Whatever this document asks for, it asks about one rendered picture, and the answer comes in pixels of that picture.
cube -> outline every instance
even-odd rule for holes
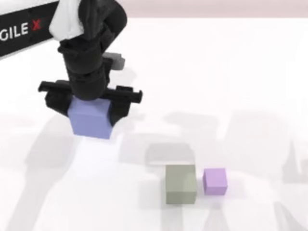
[[[203,174],[203,186],[206,195],[225,195],[228,188],[226,169],[205,169]]]
[[[74,134],[109,139],[112,132],[108,117],[109,107],[109,100],[82,101],[73,97],[68,109],[68,117]]]
[[[197,197],[195,165],[166,166],[166,203],[194,204]]]

small purple block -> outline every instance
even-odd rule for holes
[[[108,118],[109,100],[82,101],[73,97],[68,117],[75,135],[109,139],[112,126]]]
[[[225,195],[228,188],[226,169],[205,169],[203,174],[203,186],[206,195]]]

white table surface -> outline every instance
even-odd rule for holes
[[[308,230],[308,20],[130,19],[112,85],[144,99],[109,141],[37,93],[67,79],[57,47],[0,61],[1,231]],[[194,162],[196,203],[166,206],[164,165]],[[205,167],[226,196],[203,195]]]

green block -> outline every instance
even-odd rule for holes
[[[197,198],[195,165],[166,166],[166,203],[194,204]]]

